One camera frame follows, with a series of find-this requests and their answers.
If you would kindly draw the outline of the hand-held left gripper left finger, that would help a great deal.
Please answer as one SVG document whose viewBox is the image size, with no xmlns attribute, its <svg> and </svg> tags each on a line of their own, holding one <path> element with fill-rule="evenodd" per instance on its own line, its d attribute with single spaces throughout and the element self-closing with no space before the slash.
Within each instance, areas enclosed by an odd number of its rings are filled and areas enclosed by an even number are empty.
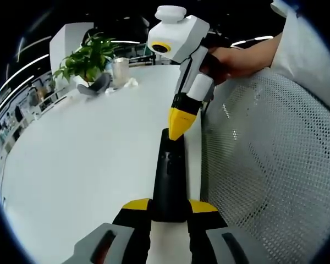
<svg viewBox="0 0 330 264">
<path fill-rule="evenodd" d="M 146 263 L 150 249 L 150 199 L 126 203 L 112 223 L 78 241 L 64 263 Z"/>
</svg>

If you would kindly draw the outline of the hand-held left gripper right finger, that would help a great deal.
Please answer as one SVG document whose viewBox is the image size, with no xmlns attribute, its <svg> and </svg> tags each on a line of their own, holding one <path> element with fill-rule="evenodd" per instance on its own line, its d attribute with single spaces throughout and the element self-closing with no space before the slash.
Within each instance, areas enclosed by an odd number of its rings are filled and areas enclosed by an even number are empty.
<svg viewBox="0 0 330 264">
<path fill-rule="evenodd" d="M 265 263 L 264 246 L 243 229 L 228 226 L 211 204 L 190 200 L 187 220 L 192 263 Z"/>
</svg>

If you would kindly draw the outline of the person's right hand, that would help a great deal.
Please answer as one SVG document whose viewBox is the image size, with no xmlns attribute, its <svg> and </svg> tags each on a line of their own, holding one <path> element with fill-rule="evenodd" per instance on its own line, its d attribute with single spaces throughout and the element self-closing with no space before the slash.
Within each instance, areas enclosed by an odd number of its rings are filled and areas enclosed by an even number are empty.
<svg viewBox="0 0 330 264">
<path fill-rule="evenodd" d="M 253 74 L 259 70 L 259 62 L 250 51 L 244 49 L 212 47 L 202 62 L 200 71 L 219 85 L 224 81 Z"/>
</svg>

